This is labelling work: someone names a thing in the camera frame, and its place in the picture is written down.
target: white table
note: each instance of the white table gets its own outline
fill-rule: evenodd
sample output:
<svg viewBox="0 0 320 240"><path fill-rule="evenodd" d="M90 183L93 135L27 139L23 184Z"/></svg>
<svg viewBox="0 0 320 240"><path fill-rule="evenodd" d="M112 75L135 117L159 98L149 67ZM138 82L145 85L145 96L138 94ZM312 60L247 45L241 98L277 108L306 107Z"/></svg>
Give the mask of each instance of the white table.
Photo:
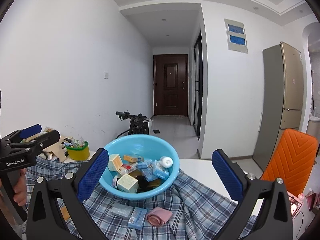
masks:
<svg viewBox="0 0 320 240"><path fill-rule="evenodd" d="M227 197L231 200L229 193L224 187L220 177L216 170L212 166L212 162L208 160L196 160L196 159L180 159L180 169L187 175L201 182L208 188L213 189L220 195ZM252 211L252 215L257 216L263 203L262 199L259 199Z"/></svg>

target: pink rolled towel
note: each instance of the pink rolled towel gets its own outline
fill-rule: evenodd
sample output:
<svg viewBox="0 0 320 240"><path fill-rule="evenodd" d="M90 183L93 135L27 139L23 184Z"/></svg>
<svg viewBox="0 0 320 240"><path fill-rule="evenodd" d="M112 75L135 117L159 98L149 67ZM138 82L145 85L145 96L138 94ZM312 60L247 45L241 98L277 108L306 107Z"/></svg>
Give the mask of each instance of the pink rolled towel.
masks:
<svg viewBox="0 0 320 240"><path fill-rule="evenodd" d="M147 220L154 227L160 227L168 222L171 216L171 211L156 207L147 214Z"/></svg>

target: refrigerator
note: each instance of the refrigerator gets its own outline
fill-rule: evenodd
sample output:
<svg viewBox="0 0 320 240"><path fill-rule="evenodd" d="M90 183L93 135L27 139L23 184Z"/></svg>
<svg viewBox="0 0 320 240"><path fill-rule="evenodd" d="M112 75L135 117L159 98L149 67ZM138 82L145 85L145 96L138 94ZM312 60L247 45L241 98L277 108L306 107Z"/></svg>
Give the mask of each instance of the refrigerator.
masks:
<svg viewBox="0 0 320 240"><path fill-rule="evenodd" d="M299 129L303 105L301 53L281 42L263 50L264 101L254 161L264 171L285 129Z"/></svg>

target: electrical panel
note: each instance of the electrical panel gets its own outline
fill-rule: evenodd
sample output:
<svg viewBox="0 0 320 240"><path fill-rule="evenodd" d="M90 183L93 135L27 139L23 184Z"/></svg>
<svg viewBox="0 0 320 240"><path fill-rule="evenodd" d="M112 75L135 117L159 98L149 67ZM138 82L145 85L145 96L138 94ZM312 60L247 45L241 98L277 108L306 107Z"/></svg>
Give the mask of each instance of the electrical panel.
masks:
<svg viewBox="0 0 320 240"><path fill-rule="evenodd" d="M227 30L227 41L229 50L248 53L244 24L227 19L224 19L224 22Z"/></svg>

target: black door frame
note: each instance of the black door frame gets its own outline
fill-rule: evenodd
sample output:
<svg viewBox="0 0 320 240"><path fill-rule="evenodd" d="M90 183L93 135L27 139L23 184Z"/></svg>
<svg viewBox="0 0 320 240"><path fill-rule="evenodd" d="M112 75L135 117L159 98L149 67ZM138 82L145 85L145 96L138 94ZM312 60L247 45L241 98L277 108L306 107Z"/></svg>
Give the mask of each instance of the black door frame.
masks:
<svg viewBox="0 0 320 240"><path fill-rule="evenodd" d="M195 128L196 134L198 136L198 139L200 137L200 128L201 128L201 116L202 116L202 98L203 98L203 61L202 61L202 38L201 38L201 33L198 36L198 39L196 41L196 44L193 46L194 49L194 54L195 54L195 110L193 113L193 127L195 128L195 123L197 122L197 129ZM198 45L198 50L199 50L199 77L197 80L196 76L196 46ZM195 119L195 114L196 114L196 93L199 92L199 97L198 97L198 119Z"/></svg>

